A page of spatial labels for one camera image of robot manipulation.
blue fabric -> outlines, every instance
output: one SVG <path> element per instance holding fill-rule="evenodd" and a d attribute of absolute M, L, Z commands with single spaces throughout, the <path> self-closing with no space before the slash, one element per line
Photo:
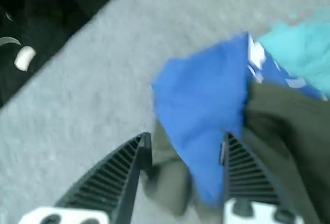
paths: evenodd
<path fill-rule="evenodd" d="M 206 204 L 221 199 L 220 144 L 225 131 L 241 136 L 248 81 L 285 85 L 286 78 L 297 80 L 243 33 L 186 59 L 170 59 L 153 82 L 155 114 Z M 300 89 L 321 96 L 311 86 Z"/>

teal fabric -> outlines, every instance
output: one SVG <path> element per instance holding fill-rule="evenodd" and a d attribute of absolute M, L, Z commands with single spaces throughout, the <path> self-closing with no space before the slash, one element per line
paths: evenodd
<path fill-rule="evenodd" d="M 330 97 L 330 23 L 306 20 L 278 23 L 258 39 L 288 72 L 305 78 Z"/>

gray carpet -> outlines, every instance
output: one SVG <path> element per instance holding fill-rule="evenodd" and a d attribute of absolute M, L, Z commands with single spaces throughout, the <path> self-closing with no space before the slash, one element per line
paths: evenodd
<path fill-rule="evenodd" d="M 112 0 L 0 113 L 0 212 L 7 223 L 53 204 L 88 168 L 153 123 L 150 80 L 241 30 L 253 34 L 329 0 Z M 141 189 L 132 223 L 175 220 Z"/>

cloth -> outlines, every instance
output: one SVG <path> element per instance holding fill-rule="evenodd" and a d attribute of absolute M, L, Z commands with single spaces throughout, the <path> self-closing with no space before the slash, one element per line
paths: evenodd
<path fill-rule="evenodd" d="M 329 33 L 330 23 L 314 17 L 294 26 L 278 23 L 258 41 L 278 64 L 329 97 Z"/>
<path fill-rule="evenodd" d="M 323 197 L 330 193 L 330 176 L 326 173 L 330 165 L 329 110 L 329 102 L 314 100 L 283 86 L 257 83 L 249 88 L 244 110 L 243 142 L 280 180 L 282 190 L 305 223 L 329 221 L 330 200 Z M 190 177 L 183 177 L 188 168 L 180 164 L 159 122 L 156 122 L 153 151 L 157 162 L 153 169 L 158 173 L 157 177 L 148 175 L 154 184 L 143 181 L 147 196 L 172 214 L 183 215 L 193 195 L 190 185 L 194 187 L 194 184 Z M 199 201 L 194 203 L 199 216 L 207 216 L 211 209 L 199 197 L 195 200 Z"/>
<path fill-rule="evenodd" d="M 189 56 L 171 59 L 154 83 L 155 114 L 173 148 L 188 166 L 203 202 L 221 199 L 220 144 L 224 131 L 240 138 L 248 81 L 294 87 L 322 98 L 310 85 L 290 76 L 253 43 L 248 33 Z"/>
<path fill-rule="evenodd" d="M 201 201 L 188 167 L 173 149 L 158 120 L 153 133 L 153 166 L 141 171 L 145 195 L 174 216 L 184 215 L 189 203 L 203 221 L 219 215 L 219 208 Z"/>
<path fill-rule="evenodd" d="M 271 157 L 260 144 L 252 146 L 251 140 L 243 138 L 282 178 L 300 213 L 306 216 L 312 210 L 298 176 L 290 172 L 294 171 L 293 161 L 315 211 L 323 223 L 330 223 L 327 197 L 330 195 L 330 103 L 275 85 L 253 84 L 245 110 L 245 126 L 275 154 Z M 310 216 L 306 223 L 319 222 Z"/>

black plastic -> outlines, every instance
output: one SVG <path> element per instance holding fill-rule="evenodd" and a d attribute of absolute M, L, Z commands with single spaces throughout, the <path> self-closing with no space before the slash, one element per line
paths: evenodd
<path fill-rule="evenodd" d="M 279 223 L 294 224 L 295 215 L 290 211 L 278 208 L 274 214 L 274 219 Z"/>
<path fill-rule="evenodd" d="M 220 164 L 224 165 L 224 201 L 235 198 L 233 214 L 252 217 L 251 202 L 277 206 L 273 218 L 279 223 L 293 223 L 294 211 L 290 199 L 282 194 L 281 184 L 248 146 L 226 133 L 221 145 Z"/>
<path fill-rule="evenodd" d="M 61 217 L 59 215 L 49 215 L 41 221 L 41 224 L 60 224 Z"/>
<path fill-rule="evenodd" d="M 143 133 L 96 164 L 56 206 L 101 210 L 113 224 L 130 223 L 140 171 L 151 165 L 151 136 Z"/>
<path fill-rule="evenodd" d="M 253 208 L 251 202 L 248 199 L 237 199 L 234 203 L 233 213 L 242 217 L 252 217 Z"/>

